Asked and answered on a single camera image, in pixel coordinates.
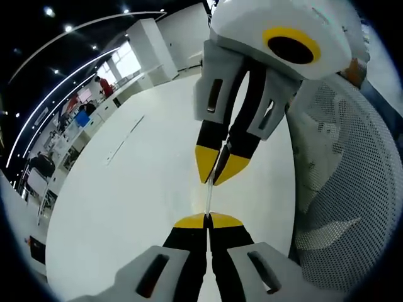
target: ceiling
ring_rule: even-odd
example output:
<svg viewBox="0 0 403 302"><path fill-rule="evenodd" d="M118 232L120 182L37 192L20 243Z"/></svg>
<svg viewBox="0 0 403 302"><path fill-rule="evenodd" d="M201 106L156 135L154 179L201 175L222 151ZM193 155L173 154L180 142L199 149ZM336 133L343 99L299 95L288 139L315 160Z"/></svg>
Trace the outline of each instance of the ceiling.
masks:
<svg viewBox="0 0 403 302"><path fill-rule="evenodd" d="M101 21L72 32L55 43L22 68L17 76L9 82L18 67L38 48L57 35L64 32L65 25L77 26L85 22L123 13L124 9L135 11L160 11L165 9L172 14L180 9L194 5L201 0L126 0L126 1L28 1L25 3L7 1L2 4L3 14L12 18L1 18L2 47L0 48L0 106L9 113L0 118L3 130L4 146L1 168L4 168L11 147L19 134L21 127L37 107L39 102L66 76L101 53L119 46L124 40L124 31L138 19L134 16L123 16L112 20ZM45 14L44 7L51 7L55 16ZM143 18L157 18L160 15L145 15ZM117 35L122 35L115 45L109 42ZM94 64L82 70L60 87L43 105L51 110L73 87L73 82L81 82L90 72ZM21 153L32 138L34 130L30 127L24 131L15 150ZM21 170L22 159L12 158L11 166Z"/></svg>

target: ceiling light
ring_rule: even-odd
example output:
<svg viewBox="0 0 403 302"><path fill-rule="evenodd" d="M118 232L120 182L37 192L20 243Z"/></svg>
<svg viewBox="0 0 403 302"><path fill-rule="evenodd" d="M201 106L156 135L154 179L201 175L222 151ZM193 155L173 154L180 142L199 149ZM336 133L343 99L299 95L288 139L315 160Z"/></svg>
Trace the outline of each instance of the ceiling light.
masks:
<svg viewBox="0 0 403 302"><path fill-rule="evenodd" d="M109 55L112 52L115 52L116 50L118 50L120 47L116 47L113 50L110 50L109 52L105 52L102 53L101 55L97 56L96 58L88 61L87 63L85 63L83 66L77 68L75 71L73 71L69 76L67 76L63 81L61 81L60 83L58 83L56 85L56 87L54 87L46 96L43 100L41 100L41 102L39 103L39 105L33 110L33 112L31 113L30 117L27 119L27 121L25 122L25 124L23 125L20 133L17 136L17 139L14 142L13 148L11 148L11 152L8 155L8 160L7 160L7 164L6 164L6 168L8 168L9 164L10 164L10 160L11 160L11 156L13 155L14 149L17 146L18 140L20 140L21 135L24 131L24 129L28 126L28 123L30 122L30 120L33 118L33 116L35 115L35 113L39 110L39 108L44 104L44 102L61 86L64 84L64 82L68 81L72 76L74 76L75 74L77 74L79 71L83 70L84 68L86 68L89 64L92 64L93 62L97 61L98 59L100 59L101 57L104 57L105 55Z"/></svg>
<svg viewBox="0 0 403 302"><path fill-rule="evenodd" d="M50 117L50 115L51 115L51 114L55 115L55 114L54 114L55 110L70 96L70 94L72 94L74 91L76 91L77 88L80 87L80 85L84 84L86 81L90 80L90 79L91 79L92 77L94 77L95 75L96 75L96 74L91 74L87 79L83 80L83 81L82 81L80 84L78 84L72 91L70 91L68 94L66 94L65 97L62 98L62 100L59 102L59 104L57 104L56 107L53 108L53 110L49 113L49 115L43 120L43 122L42 122L42 124L39 126L37 132L32 136L32 139L31 139L30 143L28 144L27 148L25 149L23 158L25 158L25 155L26 155L27 152L30 153L30 151L28 151L28 149L31 147L31 144L32 144L34 138L36 137L36 135L38 134L39 129L41 129L42 126L46 123L46 121L48 120L48 118Z"/></svg>
<svg viewBox="0 0 403 302"><path fill-rule="evenodd" d="M53 11L52 8L46 6L46 7L44 7L43 10L45 11L45 14L46 14L47 16L52 17L52 18L55 16L55 12Z"/></svg>
<svg viewBox="0 0 403 302"><path fill-rule="evenodd" d="M73 26L71 26L71 25L66 25L66 26L64 26L64 31L65 31L66 33L69 33L72 29L73 29Z"/></svg>

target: office desk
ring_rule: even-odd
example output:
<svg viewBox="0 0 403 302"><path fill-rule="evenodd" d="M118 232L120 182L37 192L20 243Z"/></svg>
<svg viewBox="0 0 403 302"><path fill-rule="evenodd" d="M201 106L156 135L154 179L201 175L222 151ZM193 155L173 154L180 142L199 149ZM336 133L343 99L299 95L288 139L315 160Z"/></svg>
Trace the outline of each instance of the office desk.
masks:
<svg viewBox="0 0 403 302"><path fill-rule="evenodd" d="M176 221L205 210L207 186L200 184L195 161L201 122L193 119L192 100L198 78L132 96L82 151L47 236L48 282L61 299L111 286L116 271L151 245L162 245ZM244 82L238 110L245 93ZM255 242L288 255L295 174L285 119L244 171L213 189L211 209L242 220ZM219 301L212 271L207 275L201 301Z"/></svg>

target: yellow ring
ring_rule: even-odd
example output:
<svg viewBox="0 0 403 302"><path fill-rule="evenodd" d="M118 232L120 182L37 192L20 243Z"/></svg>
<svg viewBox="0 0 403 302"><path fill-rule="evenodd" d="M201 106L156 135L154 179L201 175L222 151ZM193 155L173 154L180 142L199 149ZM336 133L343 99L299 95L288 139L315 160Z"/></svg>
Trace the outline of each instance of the yellow ring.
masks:
<svg viewBox="0 0 403 302"><path fill-rule="evenodd" d="M275 27L270 28L269 30L265 30L263 32L264 44L267 46L271 38L275 38L278 36L291 38L304 44L310 50L310 52L312 52L312 55L314 56L314 59L311 63L314 63L320 59L321 49L319 48L316 41L311 39L306 33L299 30L295 30L293 28Z"/></svg>

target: white pillar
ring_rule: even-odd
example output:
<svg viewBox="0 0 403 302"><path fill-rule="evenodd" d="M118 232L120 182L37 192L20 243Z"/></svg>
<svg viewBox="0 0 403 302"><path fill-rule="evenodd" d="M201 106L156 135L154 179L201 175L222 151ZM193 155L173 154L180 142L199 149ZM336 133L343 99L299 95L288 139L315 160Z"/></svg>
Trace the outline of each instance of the white pillar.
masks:
<svg viewBox="0 0 403 302"><path fill-rule="evenodd" d="M126 32L142 71L162 65L169 79L178 75L178 70L154 19L138 20Z"/></svg>
<svg viewBox="0 0 403 302"><path fill-rule="evenodd" d="M114 61L112 59L109 59L108 61L106 61L106 63L108 64L109 68L112 71L112 74L116 77L117 81L122 80L122 75L120 74L119 70L116 67L116 64L114 63Z"/></svg>

